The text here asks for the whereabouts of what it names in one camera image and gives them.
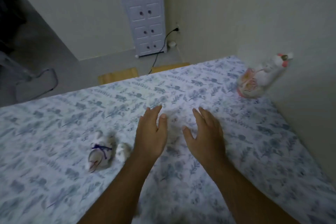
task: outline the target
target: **cabinet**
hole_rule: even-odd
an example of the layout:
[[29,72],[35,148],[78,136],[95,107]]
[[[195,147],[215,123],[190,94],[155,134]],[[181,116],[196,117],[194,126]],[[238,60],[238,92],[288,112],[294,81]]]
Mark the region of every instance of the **cabinet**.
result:
[[136,54],[145,56],[161,50],[166,37],[163,0],[121,0],[127,12]]

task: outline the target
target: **black cable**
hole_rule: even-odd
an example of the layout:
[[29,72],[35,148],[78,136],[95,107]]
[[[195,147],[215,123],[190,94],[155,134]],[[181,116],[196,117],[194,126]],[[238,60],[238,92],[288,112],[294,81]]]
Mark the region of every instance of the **black cable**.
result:
[[173,31],[178,31],[178,30],[179,30],[179,28],[174,28],[172,31],[170,31],[170,32],[166,35],[165,40],[164,40],[164,43],[163,43],[163,46],[162,46],[161,50],[159,50],[159,52],[157,53],[156,58],[155,58],[155,60],[154,60],[154,63],[153,63],[153,65],[152,65],[152,67],[154,67],[155,62],[156,62],[156,60],[157,60],[157,58],[158,58],[159,53],[160,53],[160,52],[163,50],[163,48],[166,46],[166,39],[167,39],[168,35],[169,35],[171,32],[173,32]]

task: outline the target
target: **floral tablecloth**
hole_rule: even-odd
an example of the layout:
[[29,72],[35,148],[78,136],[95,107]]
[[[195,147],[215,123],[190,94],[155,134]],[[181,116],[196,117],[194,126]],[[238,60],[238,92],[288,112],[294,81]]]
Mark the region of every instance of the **floral tablecloth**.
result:
[[157,105],[169,117],[168,143],[134,223],[234,223],[183,139],[183,125],[197,131],[198,106],[220,120],[227,155],[263,193],[302,223],[335,223],[334,188],[275,106],[238,96],[244,71],[227,57],[1,108],[0,223],[75,224],[122,166],[84,169],[92,133],[132,146],[140,115]]

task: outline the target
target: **person's right arm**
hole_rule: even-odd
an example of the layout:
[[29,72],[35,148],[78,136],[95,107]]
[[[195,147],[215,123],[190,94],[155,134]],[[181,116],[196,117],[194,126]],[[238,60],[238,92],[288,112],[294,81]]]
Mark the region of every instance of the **person's right arm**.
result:
[[203,108],[194,108],[197,137],[183,127],[190,152],[200,162],[219,188],[237,224],[298,223],[272,200],[267,198],[237,171],[225,156],[223,130],[219,121]]

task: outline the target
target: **person's left arm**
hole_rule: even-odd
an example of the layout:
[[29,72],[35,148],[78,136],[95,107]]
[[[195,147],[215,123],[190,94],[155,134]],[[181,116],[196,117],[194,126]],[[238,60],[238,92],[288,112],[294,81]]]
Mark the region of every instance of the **person's left arm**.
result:
[[139,120],[131,156],[78,224],[132,222],[145,179],[167,142],[165,114],[159,118],[159,127],[156,126],[161,108],[147,107]]

